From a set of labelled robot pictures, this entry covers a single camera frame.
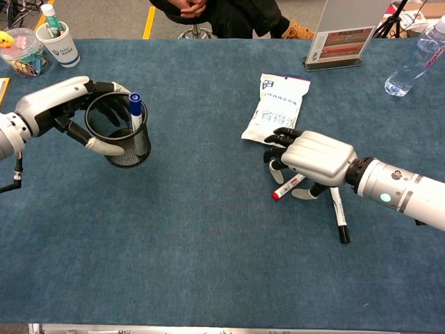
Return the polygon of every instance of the robotic hand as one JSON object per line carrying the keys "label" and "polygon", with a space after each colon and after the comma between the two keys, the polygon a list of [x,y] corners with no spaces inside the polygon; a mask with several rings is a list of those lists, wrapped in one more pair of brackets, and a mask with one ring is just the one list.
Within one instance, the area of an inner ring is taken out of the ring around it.
{"label": "robotic hand", "polygon": [[[75,141],[89,150],[103,155],[121,155],[124,150],[92,137],[84,128],[70,120],[76,110],[85,110],[95,98],[111,92],[129,91],[115,83],[94,82],[88,77],[73,77],[46,87],[37,92],[23,96],[12,113],[0,113],[0,161],[17,154],[14,184],[0,188],[0,193],[21,187],[22,150],[26,140],[39,137],[55,127],[66,132]],[[107,113],[106,117],[119,124],[118,117],[127,120],[122,108],[113,108],[116,116]]]}
{"label": "robotic hand", "polygon": [[311,189],[296,189],[292,195],[313,200],[329,187],[348,183],[359,196],[445,231],[445,184],[381,162],[358,159],[354,147],[316,132],[279,128],[265,139],[284,148],[264,152],[264,162],[275,179],[284,168],[312,179]]}

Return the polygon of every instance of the blue marker cap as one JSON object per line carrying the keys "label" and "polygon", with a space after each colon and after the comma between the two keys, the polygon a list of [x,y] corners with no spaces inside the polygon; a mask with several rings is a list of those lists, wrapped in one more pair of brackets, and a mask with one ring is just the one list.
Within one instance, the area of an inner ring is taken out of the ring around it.
{"label": "blue marker cap", "polygon": [[138,93],[132,93],[129,96],[130,98],[130,113],[133,116],[140,116],[142,114],[142,99]]}

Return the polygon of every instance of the water bottle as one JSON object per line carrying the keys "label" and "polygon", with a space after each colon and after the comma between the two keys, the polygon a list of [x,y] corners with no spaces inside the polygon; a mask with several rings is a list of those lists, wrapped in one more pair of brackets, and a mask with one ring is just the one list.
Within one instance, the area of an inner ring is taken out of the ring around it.
{"label": "water bottle", "polygon": [[429,26],[417,38],[410,55],[394,70],[385,82],[388,94],[405,96],[413,87],[416,79],[426,71],[445,51],[445,15],[434,26]]}

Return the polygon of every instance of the green indicator light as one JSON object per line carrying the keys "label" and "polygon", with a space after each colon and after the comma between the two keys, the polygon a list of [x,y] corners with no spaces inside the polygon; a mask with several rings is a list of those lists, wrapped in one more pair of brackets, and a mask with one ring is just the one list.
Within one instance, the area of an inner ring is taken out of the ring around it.
{"label": "green indicator light", "polygon": [[383,193],[383,194],[381,194],[381,195],[380,195],[380,199],[381,199],[383,202],[386,202],[386,203],[391,202],[391,196],[388,195],[387,193]]}

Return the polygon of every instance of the blue felt tabletop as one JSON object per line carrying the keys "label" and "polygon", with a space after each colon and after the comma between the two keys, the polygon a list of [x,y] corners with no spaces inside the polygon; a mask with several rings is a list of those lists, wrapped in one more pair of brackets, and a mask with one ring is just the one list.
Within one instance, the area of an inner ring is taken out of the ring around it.
{"label": "blue felt tabletop", "polygon": [[383,88],[411,43],[310,73],[295,40],[77,40],[70,69],[1,64],[2,113],[76,75],[140,92],[152,153],[125,170],[55,129],[28,141],[22,189],[0,195],[0,322],[445,331],[444,232],[344,186],[341,244],[329,194],[275,202],[266,146],[241,140],[261,73],[308,77],[298,129],[445,181],[444,59],[404,98]]}

